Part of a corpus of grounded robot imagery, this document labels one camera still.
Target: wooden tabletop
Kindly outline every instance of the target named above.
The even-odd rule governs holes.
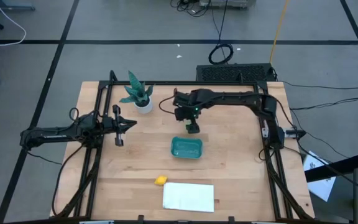
[[[93,110],[97,87],[98,82],[82,84],[77,103],[80,114]],[[113,86],[110,105],[119,105],[121,116],[136,120],[137,124],[122,136],[124,147],[115,145],[115,134],[104,137],[92,219],[136,220],[138,215],[144,215],[146,220],[226,221],[228,216],[234,216],[236,221],[274,221],[266,165],[258,158],[262,149],[258,118],[245,106],[214,106],[203,110],[197,120],[201,132],[187,134],[184,122],[176,121],[174,115],[158,108],[162,99],[173,95],[175,87],[181,92],[197,88],[253,91],[250,86],[158,85],[152,95],[152,112],[139,114],[133,104],[119,103],[127,96],[124,86]],[[268,83],[268,91],[282,102],[290,116],[283,83]],[[174,109],[171,100],[164,102],[162,107],[169,111]],[[111,108],[109,116],[114,116]],[[277,118],[281,127],[290,127],[279,106]],[[173,157],[170,147],[175,136],[200,138],[203,141],[201,158]],[[295,140],[286,139],[285,145],[298,150]],[[65,159],[77,147],[77,142],[68,143]],[[57,211],[78,188],[84,154],[82,150],[71,158],[62,172],[55,202]],[[282,149],[282,160],[289,191],[313,217],[299,154]],[[163,209],[163,187],[154,185],[155,178],[160,175],[166,175],[169,182],[213,184],[214,213]],[[281,214],[285,217],[282,195],[279,189],[277,192]],[[88,193],[85,193],[81,214],[85,214],[87,198]]]

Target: yellow object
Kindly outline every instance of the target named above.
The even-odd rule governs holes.
[[[159,177],[156,178],[154,184],[162,186],[162,185],[164,185],[166,183],[166,181],[167,181],[167,177],[159,176]]]
[[[272,51],[270,52],[270,60],[269,60],[269,63],[270,63],[270,64],[271,64],[272,61],[273,61],[273,54],[274,54],[274,49],[276,48],[277,37],[278,37],[278,34],[280,33],[281,23],[283,22],[284,15],[285,15],[285,11],[287,10],[287,4],[288,4],[289,1],[290,1],[290,0],[286,0],[286,1],[285,1],[284,9],[283,9],[283,11],[282,11],[282,13],[281,13],[281,17],[280,17],[280,22],[278,22],[278,27],[277,27],[277,30],[276,30],[276,36],[274,37]]]

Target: teal bowl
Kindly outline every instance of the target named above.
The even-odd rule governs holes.
[[[171,153],[177,158],[199,159],[203,153],[203,142],[200,139],[172,139]]]

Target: white paper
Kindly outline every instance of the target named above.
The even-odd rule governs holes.
[[[309,151],[310,154],[318,157],[313,152]],[[307,155],[305,161],[303,162],[303,170],[310,170],[312,168],[317,168],[322,166],[323,163],[318,161],[317,159]],[[323,199],[324,201],[328,201],[329,194],[331,193],[331,190],[333,189],[335,182],[335,177],[328,178],[325,180],[317,180],[314,182],[308,183],[308,188],[310,192],[318,196],[319,198]]]
[[[214,186],[166,183],[162,207],[196,212],[214,212]]]

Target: potted plant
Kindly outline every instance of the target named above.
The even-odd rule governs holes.
[[[132,88],[125,86],[125,90],[129,96],[122,98],[120,103],[134,103],[138,112],[142,114],[150,112],[153,109],[152,99],[150,97],[153,93],[153,85],[150,85],[148,89],[145,90],[144,82],[141,84],[131,71],[128,71],[128,75]]]

